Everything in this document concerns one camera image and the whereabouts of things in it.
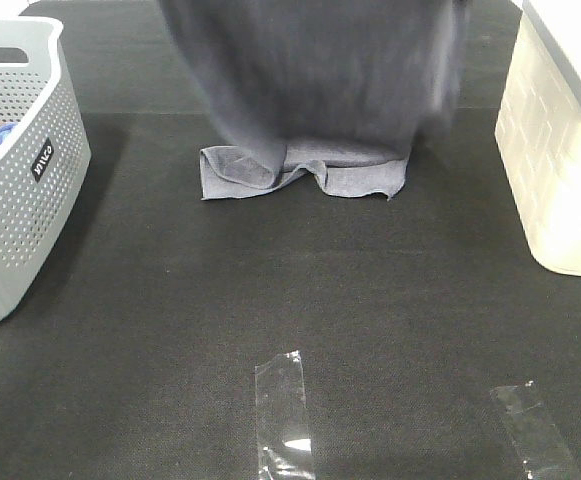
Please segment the grey towel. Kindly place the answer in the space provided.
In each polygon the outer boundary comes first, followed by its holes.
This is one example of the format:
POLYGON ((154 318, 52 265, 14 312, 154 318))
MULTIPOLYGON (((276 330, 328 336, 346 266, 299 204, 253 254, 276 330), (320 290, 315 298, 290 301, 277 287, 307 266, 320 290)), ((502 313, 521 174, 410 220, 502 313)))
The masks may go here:
POLYGON ((419 139, 459 98, 467 1, 163 1, 224 139, 200 153, 207 200, 305 174, 331 196, 395 196, 419 139))

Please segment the black table mat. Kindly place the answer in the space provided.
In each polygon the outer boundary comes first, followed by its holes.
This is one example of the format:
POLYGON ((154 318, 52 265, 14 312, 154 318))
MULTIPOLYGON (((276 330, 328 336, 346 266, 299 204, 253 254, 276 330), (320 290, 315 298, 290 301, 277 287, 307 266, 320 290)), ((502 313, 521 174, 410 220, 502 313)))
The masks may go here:
POLYGON ((478 1, 453 129, 400 194, 206 202, 220 143, 151 1, 42 1, 92 159, 0 322, 0 479, 253 479, 254 369, 302 355, 321 479, 516 479, 533 381, 581 471, 581 277, 531 256, 494 140, 519 10, 478 1))

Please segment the middle clear tape strip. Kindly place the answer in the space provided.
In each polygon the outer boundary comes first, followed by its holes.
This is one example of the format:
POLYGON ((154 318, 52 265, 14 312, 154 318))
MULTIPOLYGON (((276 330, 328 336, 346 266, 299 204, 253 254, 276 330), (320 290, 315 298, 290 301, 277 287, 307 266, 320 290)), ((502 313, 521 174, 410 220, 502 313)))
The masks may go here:
POLYGON ((306 392, 299 351, 255 367, 255 416, 260 479, 314 479, 306 392))

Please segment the clear tape strip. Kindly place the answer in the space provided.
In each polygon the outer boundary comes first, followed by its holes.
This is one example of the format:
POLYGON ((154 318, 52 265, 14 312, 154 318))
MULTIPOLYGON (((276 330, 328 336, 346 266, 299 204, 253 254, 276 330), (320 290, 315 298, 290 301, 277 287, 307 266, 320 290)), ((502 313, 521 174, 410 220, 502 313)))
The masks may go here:
POLYGON ((489 394, 525 479, 581 480, 575 459, 533 380, 497 386, 489 394))
POLYGON ((260 479, 314 479, 306 392, 299 351, 255 367, 255 416, 260 479))

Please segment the grey perforated laundry basket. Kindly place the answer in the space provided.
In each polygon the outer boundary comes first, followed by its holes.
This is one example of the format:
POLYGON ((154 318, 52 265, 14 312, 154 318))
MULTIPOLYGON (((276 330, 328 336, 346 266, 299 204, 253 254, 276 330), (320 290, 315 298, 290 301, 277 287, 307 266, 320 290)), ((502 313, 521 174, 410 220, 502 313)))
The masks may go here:
POLYGON ((63 25, 0 20, 0 321, 15 310, 51 252, 84 181, 91 149, 65 60, 63 25))

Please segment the white plastic basket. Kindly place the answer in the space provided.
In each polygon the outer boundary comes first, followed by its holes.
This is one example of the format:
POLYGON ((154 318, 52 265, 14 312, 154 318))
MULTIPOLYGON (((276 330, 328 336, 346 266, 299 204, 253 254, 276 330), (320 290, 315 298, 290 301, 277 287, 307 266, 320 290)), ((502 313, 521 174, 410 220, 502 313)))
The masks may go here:
POLYGON ((534 259, 581 276, 581 1, 525 1, 495 139, 534 259))

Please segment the right clear tape strip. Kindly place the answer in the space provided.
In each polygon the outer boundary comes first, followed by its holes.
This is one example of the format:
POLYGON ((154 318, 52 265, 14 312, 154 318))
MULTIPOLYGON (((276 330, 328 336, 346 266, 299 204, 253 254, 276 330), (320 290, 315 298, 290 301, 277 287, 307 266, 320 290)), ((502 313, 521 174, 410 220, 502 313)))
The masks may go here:
POLYGON ((575 459, 533 380, 497 386, 489 394, 525 479, 581 480, 575 459))

